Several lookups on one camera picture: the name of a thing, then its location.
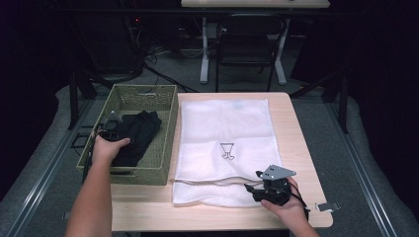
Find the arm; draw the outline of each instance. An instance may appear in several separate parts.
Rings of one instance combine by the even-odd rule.
[[[65,236],[111,236],[112,199],[110,167],[129,138],[109,142],[96,136],[92,167],[71,209]]]
[[[289,182],[297,187],[296,181],[289,177]],[[298,195],[298,191],[292,186],[292,192]],[[290,229],[290,231],[296,236],[304,237],[317,237],[319,236],[313,227],[308,223],[305,218],[302,204],[294,197],[283,206],[272,204],[267,200],[261,201],[262,205],[276,214],[281,221]]]

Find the green woven basket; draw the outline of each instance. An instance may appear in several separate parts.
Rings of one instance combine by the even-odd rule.
[[[136,167],[111,168],[113,184],[150,186],[167,184],[178,108],[176,86],[114,85],[95,127],[103,122],[111,111],[120,118],[123,115],[136,115],[141,111],[155,111],[162,123],[159,132]],[[77,163],[79,171],[84,169],[92,142],[93,139],[89,137]]]

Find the light wood tabletop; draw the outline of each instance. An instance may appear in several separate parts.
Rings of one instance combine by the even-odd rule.
[[[284,167],[296,171],[301,195],[311,209],[310,224],[329,227],[329,212],[320,212],[316,203],[326,202],[308,148],[286,93],[180,93],[184,101],[268,99]],[[169,182],[166,186],[112,185],[114,231],[206,231],[285,229],[280,219],[259,207],[228,208],[203,204],[175,207],[172,203],[173,179],[179,152],[181,118],[178,115]]]
[[[182,0],[182,7],[328,8],[328,0]]]

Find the folded white fabric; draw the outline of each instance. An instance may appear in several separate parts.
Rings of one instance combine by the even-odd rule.
[[[173,203],[259,205],[243,184],[282,166],[268,100],[184,102],[181,120]]]

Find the chair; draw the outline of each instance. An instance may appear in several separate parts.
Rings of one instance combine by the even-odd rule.
[[[218,92],[219,66],[271,67],[268,88],[271,89],[275,61],[287,22],[267,14],[233,14],[216,27],[215,91]]]

